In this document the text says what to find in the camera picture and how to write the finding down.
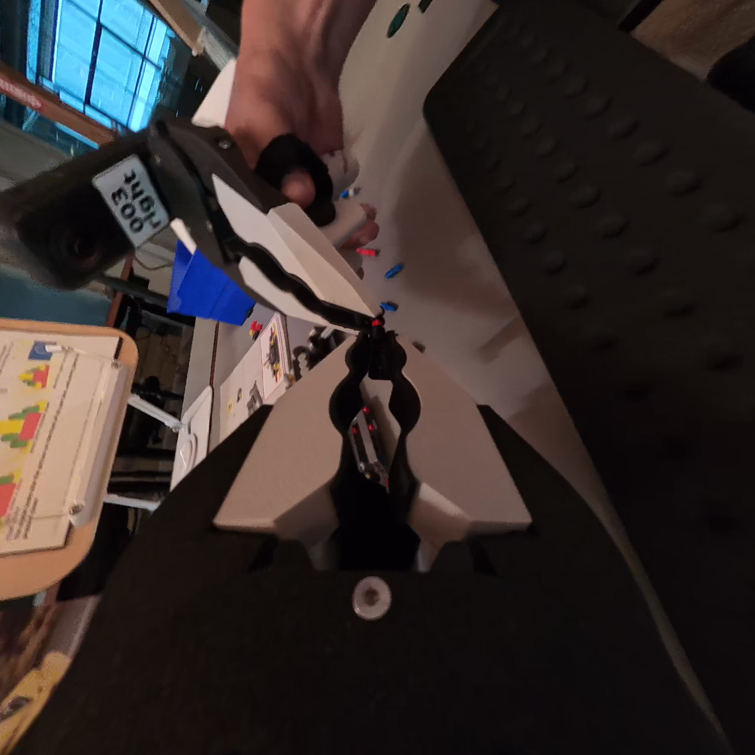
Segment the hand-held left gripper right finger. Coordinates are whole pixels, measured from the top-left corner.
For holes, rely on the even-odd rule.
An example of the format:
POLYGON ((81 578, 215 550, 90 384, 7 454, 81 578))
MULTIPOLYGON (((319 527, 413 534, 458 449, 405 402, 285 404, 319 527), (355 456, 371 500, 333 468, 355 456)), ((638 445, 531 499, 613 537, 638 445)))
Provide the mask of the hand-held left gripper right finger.
POLYGON ((416 482, 407 520, 420 539, 419 561, 434 561, 449 542, 524 532, 532 516, 476 401, 406 338, 391 340, 396 378, 419 402, 404 434, 416 482))

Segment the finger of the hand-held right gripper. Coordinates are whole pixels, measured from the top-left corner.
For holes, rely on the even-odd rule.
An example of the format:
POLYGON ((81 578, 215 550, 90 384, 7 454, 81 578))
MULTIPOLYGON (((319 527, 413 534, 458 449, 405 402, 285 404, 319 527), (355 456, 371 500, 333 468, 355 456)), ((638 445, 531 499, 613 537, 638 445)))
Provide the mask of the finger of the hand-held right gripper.
POLYGON ((269 275, 248 255, 241 257, 238 268, 253 298, 286 316, 347 332, 367 331, 378 320, 376 309, 360 312, 327 302, 301 280, 276 267, 269 275))
POLYGON ((319 298, 359 312, 376 309, 378 299, 363 285, 355 269, 342 256, 341 247, 366 221, 355 199, 335 202, 336 218, 318 228, 296 204, 284 203, 263 211, 218 176, 213 187, 230 232, 218 244, 238 266, 248 255, 272 274, 274 267, 295 276, 319 298))

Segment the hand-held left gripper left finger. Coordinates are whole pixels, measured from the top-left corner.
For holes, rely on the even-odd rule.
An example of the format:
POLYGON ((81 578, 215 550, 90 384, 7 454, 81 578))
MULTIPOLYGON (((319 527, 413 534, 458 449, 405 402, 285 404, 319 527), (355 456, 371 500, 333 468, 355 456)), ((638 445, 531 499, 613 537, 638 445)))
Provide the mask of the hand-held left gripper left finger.
POLYGON ((349 375, 350 336, 269 407, 213 524, 271 534, 312 548, 338 520, 330 486, 341 463, 343 437, 331 420, 331 398, 349 375))

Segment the black lego beam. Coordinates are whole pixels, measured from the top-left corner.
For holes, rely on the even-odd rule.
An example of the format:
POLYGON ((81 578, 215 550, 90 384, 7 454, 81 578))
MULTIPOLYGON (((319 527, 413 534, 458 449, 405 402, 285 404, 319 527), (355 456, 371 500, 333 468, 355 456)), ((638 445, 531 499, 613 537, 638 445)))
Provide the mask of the black lego beam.
POLYGON ((373 381, 392 382, 394 375, 394 332, 372 328, 369 332, 368 377, 373 381))

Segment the person's right forearm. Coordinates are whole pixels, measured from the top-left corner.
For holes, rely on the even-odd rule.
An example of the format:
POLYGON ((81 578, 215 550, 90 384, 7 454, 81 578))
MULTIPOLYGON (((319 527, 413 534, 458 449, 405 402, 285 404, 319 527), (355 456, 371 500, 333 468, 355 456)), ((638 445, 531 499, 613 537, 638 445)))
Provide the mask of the person's right forearm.
POLYGON ((374 1, 244 1, 241 48, 292 43, 351 45, 374 1))

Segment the lego car chassis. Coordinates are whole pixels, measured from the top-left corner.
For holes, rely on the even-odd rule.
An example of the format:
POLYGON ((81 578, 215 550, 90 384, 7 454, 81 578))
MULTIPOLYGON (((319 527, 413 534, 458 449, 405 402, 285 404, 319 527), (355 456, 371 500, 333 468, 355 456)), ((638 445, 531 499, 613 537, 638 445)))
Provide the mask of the lego car chassis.
MULTIPOLYGON (((333 328, 313 327, 303 345, 292 352, 292 367, 297 380, 302 379, 327 355, 343 343, 344 336, 333 328)), ((355 464, 360 474, 369 482, 376 483, 389 491, 389 473, 386 456, 379 433, 375 413, 369 404, 364 404, 350 425, 350 444, 355 464)))

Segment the lego instruction booklet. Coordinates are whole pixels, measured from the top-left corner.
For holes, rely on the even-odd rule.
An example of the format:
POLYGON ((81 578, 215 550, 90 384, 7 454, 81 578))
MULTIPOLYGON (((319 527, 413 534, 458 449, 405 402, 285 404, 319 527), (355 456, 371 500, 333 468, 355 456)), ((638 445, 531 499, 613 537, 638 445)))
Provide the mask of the lego instruction booklet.
POLYGON ((272 405, 290 384, 291 353, 285 316, 276 313, 221 384, 219 441, 263 405, 272 405))

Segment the person's right hand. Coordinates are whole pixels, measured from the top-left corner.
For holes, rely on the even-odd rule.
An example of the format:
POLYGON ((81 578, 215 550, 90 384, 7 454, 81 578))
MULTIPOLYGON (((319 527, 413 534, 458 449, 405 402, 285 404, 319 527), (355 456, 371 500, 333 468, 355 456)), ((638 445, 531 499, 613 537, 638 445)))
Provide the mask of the person's right hand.
POLYGON ((264 149, 284 135, 302 140, 317 156, 342 152, 338 78, 298 53, 240 51, 224 127, 252 170, 264 149))

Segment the blue plastic bin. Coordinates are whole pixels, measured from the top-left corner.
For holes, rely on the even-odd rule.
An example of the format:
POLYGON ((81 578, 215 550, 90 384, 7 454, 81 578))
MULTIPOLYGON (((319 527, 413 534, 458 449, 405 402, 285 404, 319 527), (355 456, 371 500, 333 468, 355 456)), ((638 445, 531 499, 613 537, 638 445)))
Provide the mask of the blue plastic bin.
POLYGON ((255 301, 200 250, 177 241, 166 311, 241 326, 255 301))

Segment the white stand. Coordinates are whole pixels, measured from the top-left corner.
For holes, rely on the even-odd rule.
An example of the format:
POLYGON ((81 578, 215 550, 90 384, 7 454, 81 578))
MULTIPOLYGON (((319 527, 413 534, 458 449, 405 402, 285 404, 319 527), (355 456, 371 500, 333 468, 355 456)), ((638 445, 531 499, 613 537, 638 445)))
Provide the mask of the white stand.
POLYGON ((208 453, 213 393, 213 387, 206 386, 181 418, 175 418, 135 393, 129 396, 130 407, 157 420, 177 435, 169 492, 201 464, 208 453))

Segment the instruction sheet on white stand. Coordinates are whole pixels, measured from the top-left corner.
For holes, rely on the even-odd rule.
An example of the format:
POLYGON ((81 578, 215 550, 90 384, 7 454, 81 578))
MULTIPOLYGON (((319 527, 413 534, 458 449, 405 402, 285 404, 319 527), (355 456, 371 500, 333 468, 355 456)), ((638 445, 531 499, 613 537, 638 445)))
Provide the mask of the instruction sheet on white stand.
POLYGON ((137 367, 115 328, 2 319, 1 600, 60 583, 94 544, 137 367))

